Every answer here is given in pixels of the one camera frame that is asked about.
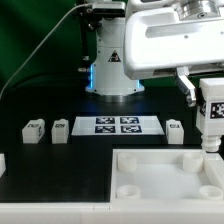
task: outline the blue light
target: blue light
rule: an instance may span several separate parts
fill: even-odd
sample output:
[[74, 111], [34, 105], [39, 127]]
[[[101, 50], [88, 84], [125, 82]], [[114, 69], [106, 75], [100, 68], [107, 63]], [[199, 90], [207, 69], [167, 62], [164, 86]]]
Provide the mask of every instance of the blue light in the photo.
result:
[[90, 66], [90, 89], [93, 88], [93, 65]]
[[138, 80], [138, 88], [141, 88], [142, 85], [140, 84], [140, 81]]

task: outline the white card with markers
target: white card with markers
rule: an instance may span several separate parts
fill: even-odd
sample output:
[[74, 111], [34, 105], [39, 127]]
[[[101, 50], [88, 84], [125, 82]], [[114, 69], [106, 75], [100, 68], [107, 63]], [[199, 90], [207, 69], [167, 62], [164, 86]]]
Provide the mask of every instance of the white card with markers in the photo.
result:
[[156, 116], [76, 117], [72, 135], [164, 135]]

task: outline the warning label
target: warning label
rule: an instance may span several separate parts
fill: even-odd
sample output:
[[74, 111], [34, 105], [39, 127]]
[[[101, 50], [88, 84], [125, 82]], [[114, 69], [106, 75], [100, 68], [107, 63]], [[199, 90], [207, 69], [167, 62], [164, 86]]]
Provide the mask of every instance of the warning label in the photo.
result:
[[113, 52], [108, 62], [121, 62], [116, 51]]

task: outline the circular hole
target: circular hole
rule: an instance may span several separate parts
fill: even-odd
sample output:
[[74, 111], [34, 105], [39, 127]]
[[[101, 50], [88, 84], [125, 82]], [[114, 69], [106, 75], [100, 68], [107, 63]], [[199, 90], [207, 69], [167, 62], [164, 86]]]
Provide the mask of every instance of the circular hole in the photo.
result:
[[198, 19], [202, 19], [202, 18], [204, 18], [206, 15], [207, 15], [206, 12], [200, 13], [200, 14], [198, 14]]
[[117, 197], [121, 199], [137, 199], [141, 197], [141, 192], [134, 185], [124, 185], [117, 189]]
[[200, 197], [210, 200], [223, 200], [223, 191], [215, 186], [207, 185], [199, 189]]

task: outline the small white cube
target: small white cube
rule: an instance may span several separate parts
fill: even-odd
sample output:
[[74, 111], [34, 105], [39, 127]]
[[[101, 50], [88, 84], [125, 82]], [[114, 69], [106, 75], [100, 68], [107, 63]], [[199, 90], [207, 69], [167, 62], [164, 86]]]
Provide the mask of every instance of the small white cube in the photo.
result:
[[37, 144], [45, 133], [45, 122], [43, 119], [30, 120], [23, 128], [23, 143]]
[[166, 136], [168, 144], [182, 144], [184, 143], [184, 129], [180, 121], [168, 120], [166, 121]]
[[67, 143], [69, 135], [68, 120], [61, 119], [55, 121], [51, 129], [51, 134], [53, 144]]

